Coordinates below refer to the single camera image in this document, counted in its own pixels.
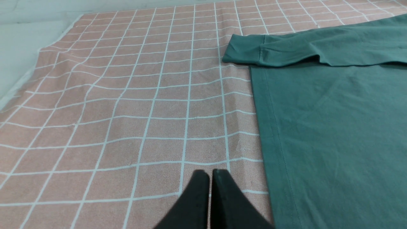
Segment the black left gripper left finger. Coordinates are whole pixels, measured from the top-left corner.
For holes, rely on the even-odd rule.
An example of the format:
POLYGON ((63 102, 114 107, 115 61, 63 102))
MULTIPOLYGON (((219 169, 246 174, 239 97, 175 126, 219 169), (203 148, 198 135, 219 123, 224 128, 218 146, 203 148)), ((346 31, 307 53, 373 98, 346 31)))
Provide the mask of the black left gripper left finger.
POLYGON ((206 229, 209 187, 209 175, 203 170, 195 170, 181 196, 154 228, 206 229))

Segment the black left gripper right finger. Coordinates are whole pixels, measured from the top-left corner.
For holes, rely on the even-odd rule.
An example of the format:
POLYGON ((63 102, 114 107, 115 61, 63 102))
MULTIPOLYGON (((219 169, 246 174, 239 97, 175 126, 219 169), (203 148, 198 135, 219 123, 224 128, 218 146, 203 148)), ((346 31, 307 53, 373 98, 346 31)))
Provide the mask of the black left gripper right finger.
POLYGON ((227 170, 212 171, 211 229, 273 229, 227 170))

